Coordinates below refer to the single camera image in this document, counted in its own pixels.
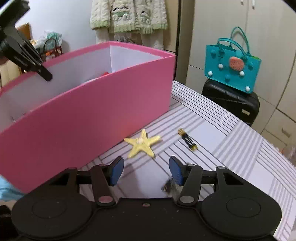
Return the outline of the clutter of bags on nightstand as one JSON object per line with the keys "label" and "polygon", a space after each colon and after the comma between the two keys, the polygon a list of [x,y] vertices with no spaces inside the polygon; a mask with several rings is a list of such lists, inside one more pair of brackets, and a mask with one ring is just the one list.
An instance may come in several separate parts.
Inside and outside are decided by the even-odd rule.
{"label": "clutter of bags on nightstand", "polygon": [[31,39],[30,43],[37,50],[43,62],[47,62],[63,54],[62,34],[60,33],[45,31],[39,39]]}

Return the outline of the black gold AA battery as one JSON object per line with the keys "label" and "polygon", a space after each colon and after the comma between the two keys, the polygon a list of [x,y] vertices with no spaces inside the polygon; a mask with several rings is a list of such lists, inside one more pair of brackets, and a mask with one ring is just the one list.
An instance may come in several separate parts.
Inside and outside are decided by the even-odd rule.
{"label": "black gold AA battery", "polygon": [[198,149],[197,145],[194,143],[191,137],[182,128],[178,129],[178,134],[192,152]]}

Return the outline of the yellow starfish ornament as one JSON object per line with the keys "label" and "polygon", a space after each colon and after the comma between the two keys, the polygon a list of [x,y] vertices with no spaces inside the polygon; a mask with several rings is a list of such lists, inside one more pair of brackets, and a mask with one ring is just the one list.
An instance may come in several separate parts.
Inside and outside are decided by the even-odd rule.
{"label": "yellow starfish ornament", "polygon": [[128,158],[133,158],[137,153],[144,152],[151,158],[155,156],[151,146],[161,140],[161,136],[147,137],[145,129],[142,129],[139,138],[125,138],[124,141],[132,145],[132,150],[128,154]]}

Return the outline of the large pink storage box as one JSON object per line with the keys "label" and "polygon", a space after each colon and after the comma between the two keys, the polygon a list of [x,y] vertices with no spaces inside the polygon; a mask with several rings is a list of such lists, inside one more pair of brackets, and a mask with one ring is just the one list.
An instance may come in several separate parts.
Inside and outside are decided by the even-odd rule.
{"label": "large pink storage box", "polygon": [[[105,42],[45,63],[1,89],[1,175],[28,193],[80,168],[168,111],[175,55]],[[112,72],[92,82],[86,80]]]}

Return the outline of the black suitcase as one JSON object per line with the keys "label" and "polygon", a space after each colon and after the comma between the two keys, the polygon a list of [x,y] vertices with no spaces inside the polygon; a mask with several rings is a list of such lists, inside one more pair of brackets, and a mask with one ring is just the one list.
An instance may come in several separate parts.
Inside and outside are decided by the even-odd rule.
{"label": "black suitcase", "polygon": [[252,126],[260,109],[257,94],[244,93],[215,80],[207,79],[202,95]]}

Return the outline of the teal felt handbag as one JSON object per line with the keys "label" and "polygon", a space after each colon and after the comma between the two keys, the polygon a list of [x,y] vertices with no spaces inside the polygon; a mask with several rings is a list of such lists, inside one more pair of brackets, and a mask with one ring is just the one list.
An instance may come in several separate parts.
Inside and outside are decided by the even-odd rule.
{"label": "teal felt handbag", "polygon": [[[234,41],[240,32],[247,49]],[[205,77],[251,94],[260,69],[261,59],[251,55],[247,36],[239,26],[233,28],[229,38],[219,38],[217,44],[206,46]]]}

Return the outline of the cream knitted sweater hanging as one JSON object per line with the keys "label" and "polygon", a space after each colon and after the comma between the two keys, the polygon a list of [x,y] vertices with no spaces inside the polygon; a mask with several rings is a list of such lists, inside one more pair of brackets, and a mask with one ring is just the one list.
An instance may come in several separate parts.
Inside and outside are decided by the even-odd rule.
{"label": "cream knitted sweater hanging", "polygon": [[163,50],[167,27],[165,1],[92,2],[90,28],[97,44],[118,41]]}

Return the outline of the white wardrobe cabinet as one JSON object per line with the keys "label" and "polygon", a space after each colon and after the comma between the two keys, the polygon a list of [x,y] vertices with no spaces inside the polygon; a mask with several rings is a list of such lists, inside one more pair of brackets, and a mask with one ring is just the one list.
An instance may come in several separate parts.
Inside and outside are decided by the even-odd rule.
{"label": "white wardrobe cabinet", "polygon": [[284,1],[180,1],[176,80],[201,92],[205,48],[241,27],[262,60],[252,127],[280,150],[295,145],[295,12]]}

